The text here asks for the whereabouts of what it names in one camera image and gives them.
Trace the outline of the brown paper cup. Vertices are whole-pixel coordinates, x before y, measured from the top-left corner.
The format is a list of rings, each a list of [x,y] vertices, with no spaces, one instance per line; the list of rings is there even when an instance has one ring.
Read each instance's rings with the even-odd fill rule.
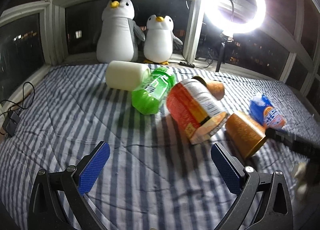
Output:
[[[225,86],[222,82],[204,79],[200,76],[194,76],[193,79],[203,84],[216,100],[221,100],[225,95]]]
[[[252,157],[267,141],[265,128],[240,111],[229,116],[225,128],[242,159]]]

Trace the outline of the green plastic bottle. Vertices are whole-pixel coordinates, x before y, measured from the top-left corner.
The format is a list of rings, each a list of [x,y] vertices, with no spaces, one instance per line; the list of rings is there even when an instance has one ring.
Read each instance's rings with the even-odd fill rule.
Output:
[[[175,83],[176,76],[172,69],[156,68],[131,92],[132,106],[143,115],[156,114]]]

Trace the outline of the blue orange soda bottle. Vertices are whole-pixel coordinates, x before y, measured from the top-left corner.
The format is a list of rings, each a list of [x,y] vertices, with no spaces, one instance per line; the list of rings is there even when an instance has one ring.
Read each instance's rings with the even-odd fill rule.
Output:
[[[284,117],[263,93],[257,93],[250,100],[249,114],[265,129],[281,129],[286,124]]]

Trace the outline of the small plush penguin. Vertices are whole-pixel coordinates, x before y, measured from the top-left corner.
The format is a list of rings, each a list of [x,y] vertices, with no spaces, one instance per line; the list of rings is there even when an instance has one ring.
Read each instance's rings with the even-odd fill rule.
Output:
[[[165,17],[151,15],[146,23],[146,35],[143,53],[148,61],[167,64],[173,54],[174,43],[183,42],[174,35],[174,21],[168,15]]]

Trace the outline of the red white labelled can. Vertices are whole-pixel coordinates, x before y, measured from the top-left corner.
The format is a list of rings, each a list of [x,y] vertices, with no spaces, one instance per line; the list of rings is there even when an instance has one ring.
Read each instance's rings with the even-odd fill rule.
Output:
[[[229,116],[220,101],[196,79],[178,82],[170,90],[166,106],[192,144],[210,140]]]

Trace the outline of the white plastic jar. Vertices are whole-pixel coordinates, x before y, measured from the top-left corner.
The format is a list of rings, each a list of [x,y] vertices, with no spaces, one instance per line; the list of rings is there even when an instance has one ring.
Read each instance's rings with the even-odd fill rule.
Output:
[[[126,61],[111,61],[106,69],[105,81],[108,87],[133,91],[151,74],[148,65]]]

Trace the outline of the black tripod stand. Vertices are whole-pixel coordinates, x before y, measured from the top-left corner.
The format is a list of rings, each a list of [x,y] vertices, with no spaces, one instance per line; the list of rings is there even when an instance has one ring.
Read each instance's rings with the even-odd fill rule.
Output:
[[[219,56],[216,64],[216,72],[220,71],[221,64],[225,61],[225,48],[227,43],[232,43],[234,41],[233,34],[224,34],[223,32],[220,34],[220,50]]]

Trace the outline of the large plush penguin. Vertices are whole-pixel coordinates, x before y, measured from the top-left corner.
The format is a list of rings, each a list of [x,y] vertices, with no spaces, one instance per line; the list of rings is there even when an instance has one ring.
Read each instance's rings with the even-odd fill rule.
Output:
[[[103,22],[97,43],[97,60],[136,62],[138,43],[145,34],[133,20],[135,8],[131,0],[110,0],[101,15]]]

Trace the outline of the blue white striped quilt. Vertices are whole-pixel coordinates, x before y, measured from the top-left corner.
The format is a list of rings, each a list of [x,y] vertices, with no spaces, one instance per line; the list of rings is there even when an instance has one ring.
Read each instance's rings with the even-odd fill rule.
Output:
[[[86,199],[108,229],[214,229],[235,196],[210,156],[235,152],[224,130],[189,143],[165,106],[140,114],[131,94],[112,90],[105,65],[53,68],[26,100],[16,133],[1,142],[1,201],[27,228],[40,169],[63,171],[102,140],[111,155]]]

